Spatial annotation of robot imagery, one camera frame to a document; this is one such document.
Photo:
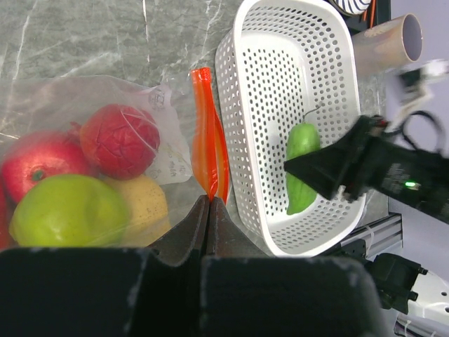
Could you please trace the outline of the clear zip top bag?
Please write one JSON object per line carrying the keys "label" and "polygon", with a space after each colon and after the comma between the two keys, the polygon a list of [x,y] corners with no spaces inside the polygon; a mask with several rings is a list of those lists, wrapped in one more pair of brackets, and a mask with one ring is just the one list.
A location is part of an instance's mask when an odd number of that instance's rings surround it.
{"label": "clear zip top bag", "polygon": [[141,175],[155,180],[163,190],[171,228],[200,194],[227,198],[224,133],[206,68],[152,88],[100,75],[3,80],[1,164],[16,140],[36,131],[63,131],[80,144],[81,126],[109,104],[144,110],[155,120],[161,144],[152,165]]}

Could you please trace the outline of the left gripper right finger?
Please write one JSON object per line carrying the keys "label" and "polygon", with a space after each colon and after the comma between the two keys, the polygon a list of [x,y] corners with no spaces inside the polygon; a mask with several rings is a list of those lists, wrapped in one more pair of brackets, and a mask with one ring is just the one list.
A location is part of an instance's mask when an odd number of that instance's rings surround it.
{"label": "left gripper right finger", "polygon": [[226,256],[235,227],[210,207],[201,262],[202,336],[387,336],[370,275],[349,258]]}

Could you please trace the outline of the red chili pepper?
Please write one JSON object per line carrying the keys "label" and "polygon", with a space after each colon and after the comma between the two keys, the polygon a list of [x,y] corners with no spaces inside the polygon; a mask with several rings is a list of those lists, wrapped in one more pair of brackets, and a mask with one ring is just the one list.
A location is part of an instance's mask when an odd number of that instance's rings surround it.
{"label": "red chili pepper", "polygon": [[8,197],[4,189],[3,183],[1,183],[1,199],[0,199],[0,247],[1,250],[7,249],[11,242],[11,235],[9,233],[9,220],[11,215],[10,205]]}

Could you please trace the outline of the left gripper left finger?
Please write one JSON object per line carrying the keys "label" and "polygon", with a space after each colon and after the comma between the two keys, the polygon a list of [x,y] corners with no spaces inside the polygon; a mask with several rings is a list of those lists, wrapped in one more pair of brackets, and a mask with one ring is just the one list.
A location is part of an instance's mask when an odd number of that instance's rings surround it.
{"label": "left gripper left finger", "polygon": [[195,335],[209,207],[147,248],[2,251],[1,335]]}

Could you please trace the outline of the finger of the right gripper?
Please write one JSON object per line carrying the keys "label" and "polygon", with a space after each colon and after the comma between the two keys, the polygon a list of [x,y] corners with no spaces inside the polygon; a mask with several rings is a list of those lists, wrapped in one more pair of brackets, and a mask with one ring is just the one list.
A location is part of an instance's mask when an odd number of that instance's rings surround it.
{"label": "finger of the right gripper", "polygon": [[285,172],[293,174],[296,160],[309,168],[304,181],[322,197],[333,199],[340,187],[347,201],[356,201],[377,187],[373,140],[379,134],[379,117],[360,116],[338,141],[321,150],[285,161]]}

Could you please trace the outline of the green bitter gourd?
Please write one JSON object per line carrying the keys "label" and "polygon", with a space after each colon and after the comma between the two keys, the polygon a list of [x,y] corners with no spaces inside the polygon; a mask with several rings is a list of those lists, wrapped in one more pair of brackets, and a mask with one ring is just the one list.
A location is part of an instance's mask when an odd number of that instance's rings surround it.
{"label": "green bitter gourd", "polygon": [[[320,137],[315,125],[310,123],[301,123],[295,125],[288,136],[286,144],[286,160],[289,161],[311,152],[321,149]],[[304,181],[307,177],[309,168],[297,163],[295,160],[291,166],[293,174],[286,173],[286,192],[288,197],[288,206],[286,213],[289,216],[302,213],[311,204],[317,196],[314,188],[310,187]]]}

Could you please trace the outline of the red wrinkled fruit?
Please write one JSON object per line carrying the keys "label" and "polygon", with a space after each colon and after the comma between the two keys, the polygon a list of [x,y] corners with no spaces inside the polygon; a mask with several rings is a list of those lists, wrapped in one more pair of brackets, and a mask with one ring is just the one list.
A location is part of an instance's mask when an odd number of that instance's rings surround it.
{"label": "red wrinkled fruit", "polygon": [[79,129],[79,140],[89,162],[103,175],[117,180],[143,174],[161,144],[151,114],[121,104],[97,110]]}

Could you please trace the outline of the red apple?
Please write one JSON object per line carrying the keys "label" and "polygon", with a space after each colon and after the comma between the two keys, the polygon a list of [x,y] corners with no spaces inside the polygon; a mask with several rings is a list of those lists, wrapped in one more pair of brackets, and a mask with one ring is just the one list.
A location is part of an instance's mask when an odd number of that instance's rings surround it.
{"label": "red apple", "polygon": [[44,178],[66,173],[98,174],[79,142],[63,131],[36,131],[19,138],[1,164],[1,179],[15,203]]}

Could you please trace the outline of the green pear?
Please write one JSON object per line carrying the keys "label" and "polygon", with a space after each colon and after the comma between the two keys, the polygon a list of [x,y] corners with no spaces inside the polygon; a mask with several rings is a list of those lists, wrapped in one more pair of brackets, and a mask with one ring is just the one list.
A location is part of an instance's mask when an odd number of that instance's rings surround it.
{"label": "green pear", "polygon": [[129,222],[128,206],[111,186],[62,174],[42,180],[22,198],[9,232],[20,246],[115,246]]}

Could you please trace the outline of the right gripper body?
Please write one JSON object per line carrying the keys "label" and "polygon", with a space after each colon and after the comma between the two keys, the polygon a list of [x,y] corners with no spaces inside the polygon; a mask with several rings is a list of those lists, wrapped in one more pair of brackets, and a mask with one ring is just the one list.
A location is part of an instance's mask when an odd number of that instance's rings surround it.
{"label": "right gripper body", "polygon": [[448,159],[372,137],[349,171],[347,199],[374,189],[448,223]]}

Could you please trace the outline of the yellow lemon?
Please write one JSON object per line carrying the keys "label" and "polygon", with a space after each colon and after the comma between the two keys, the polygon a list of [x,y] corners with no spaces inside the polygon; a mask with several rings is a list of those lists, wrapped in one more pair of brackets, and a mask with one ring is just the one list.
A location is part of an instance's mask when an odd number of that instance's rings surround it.
{"label": "yellow lemon", "polygon": [[149,246],[171,229],[166,196],[155,180],[141,175],[130,180],[103,181],[121,194],[130,210],[122,246]]}

